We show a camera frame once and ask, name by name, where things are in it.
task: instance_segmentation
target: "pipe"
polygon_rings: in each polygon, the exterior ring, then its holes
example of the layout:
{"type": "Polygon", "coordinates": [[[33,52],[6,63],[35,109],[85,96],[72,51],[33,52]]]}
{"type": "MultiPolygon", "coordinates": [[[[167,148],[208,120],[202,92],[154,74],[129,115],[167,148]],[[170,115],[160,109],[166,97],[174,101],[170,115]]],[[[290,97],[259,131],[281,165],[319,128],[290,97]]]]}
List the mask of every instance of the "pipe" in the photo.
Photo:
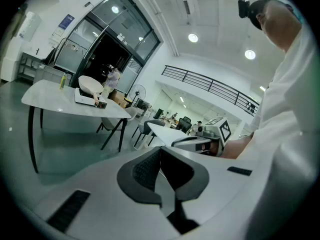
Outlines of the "pipe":
{"type": "Polygon", "coordinates": [[[179,51],[178,51],[177,46],[175,44],[174,37],[172,36],[172,33],[171,33],[170,29],[169,29],[167,21],[166,21],[164,15],[162,13],[160,7],[158,6],[156,0],[151,0],[151,2],[152,2],[152,4],[154,5],[154,7],[155,7],[155,9],[157,11],[157,15],[160,15],[161,22],[164,25],[164,29],[167,31],[167,34],[169,36],[168,39],[169,39],[169,41],[171,42],[171,44],[173,46],[173,52],[175,53],[176,56],[179,56],[179,51]]]}
{"type": "Polygon", "coordinates": [[[167,21],[166,21],[165,17],[163,16],[163,13],[161,12],[156,0],[146,0],[146,1],[149,4],[149,6],[151,7],[153,13],[158,18],[160,25],[164,31],[164,34],[169,42],[169,46],[173,52],[173,55],[176,57],[180,56],[179,51],[177,49],[177,46],[175,44],[175,40],[174,40],[172,33],[169,29],[169,26],[167,24],[167,21]]]}

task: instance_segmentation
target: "bottle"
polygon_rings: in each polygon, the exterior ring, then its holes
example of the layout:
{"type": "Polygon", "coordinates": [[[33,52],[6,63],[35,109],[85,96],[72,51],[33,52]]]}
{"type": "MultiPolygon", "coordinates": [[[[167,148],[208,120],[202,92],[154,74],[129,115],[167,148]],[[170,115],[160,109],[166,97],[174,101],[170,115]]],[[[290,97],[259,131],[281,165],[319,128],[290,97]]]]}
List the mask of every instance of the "bottle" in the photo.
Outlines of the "bottle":
{"type": "Polygon", "coordinates": [[[65,87],[66,80],[67,80],[66,73],[63,73],[63,76],[62,76],[61,82],[60,82],[60,90],[62,90],[65,87]]]}

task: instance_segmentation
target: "glass door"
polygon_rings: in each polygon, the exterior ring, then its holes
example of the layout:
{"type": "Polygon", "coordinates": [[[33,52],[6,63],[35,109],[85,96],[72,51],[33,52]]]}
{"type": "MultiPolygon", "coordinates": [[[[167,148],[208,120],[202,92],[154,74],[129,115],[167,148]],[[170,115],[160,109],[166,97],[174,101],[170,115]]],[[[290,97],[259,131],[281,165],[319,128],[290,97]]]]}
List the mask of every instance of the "glass door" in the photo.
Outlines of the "glass door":
{"type": "Polygon", "coordinates": [[[140,64],[134,58],[131,58],[115,89],[127,94],[136,80],[140,69],[140,64]]]}
{"type": "Polygon", "coordinates": [[[76,74],[78,67],[102,30],[83,20],[66,39],[55,61],[55,66],[76,74]]]}

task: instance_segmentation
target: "window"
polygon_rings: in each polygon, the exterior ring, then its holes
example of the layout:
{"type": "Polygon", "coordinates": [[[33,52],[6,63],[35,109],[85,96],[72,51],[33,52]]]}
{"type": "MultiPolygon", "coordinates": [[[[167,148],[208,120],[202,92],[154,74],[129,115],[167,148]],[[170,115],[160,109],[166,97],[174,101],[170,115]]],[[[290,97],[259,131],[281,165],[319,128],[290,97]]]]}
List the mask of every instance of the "window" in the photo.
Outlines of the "window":
{"type": "Polygon", "coordinates": [[[149,34],[145,40],[141,42],[136,52],[141,56],[142,59],[146,59],[152,49],[158,44],[158,39],[154,33],[149,34]]]}
{"type": "Polygon", "coordinates": [[[104,0],[100,5],[92,10],[105,23],[109,24],[118,15],[131,6],[128,0],[104,0]]]}
{"type": "Polygon", "coordinates": [[[116,89],[127,94],[133,82],[136,80],[140,69],[141,66],[132,58],[123,71],[116,89]]]}
{"type": "Polygon", "coordinates": [[[55,65],[75,74],[87,50],[100,33],[100,29],[84,19],[64,43],[55,65]]]}
{"type": "Polygon", "coordinates": [[[131,54],[144,64],[160,42],[153,29],[131,0],[104,0],[92,10],[95,16],[109,25],[111,35],[121,35],[131,54]]]}
{"type": "Polygon", "coordinates": [[[135,48],[151,30],[134,7],[119,15],[119,17],[110,24],[110,27],[118,34],[122,34],[124,40],[132,48],[135,48]]]}

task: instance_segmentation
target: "balcony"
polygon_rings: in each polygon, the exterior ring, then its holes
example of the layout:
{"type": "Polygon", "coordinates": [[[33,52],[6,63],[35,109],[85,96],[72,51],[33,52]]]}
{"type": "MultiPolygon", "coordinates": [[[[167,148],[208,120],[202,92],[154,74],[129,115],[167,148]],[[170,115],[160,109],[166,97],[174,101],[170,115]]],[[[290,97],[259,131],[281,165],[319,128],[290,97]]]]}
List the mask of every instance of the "balcony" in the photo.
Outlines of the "balcony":
{"type": "Polygon", "coordinates": [[[241,91],[238,91],[223,82],[189,70],[166,65],[161,75],[176,79],[216,95],[225,101],[232,103],[252,117],[255,116],[260,105],[241,91]]]}

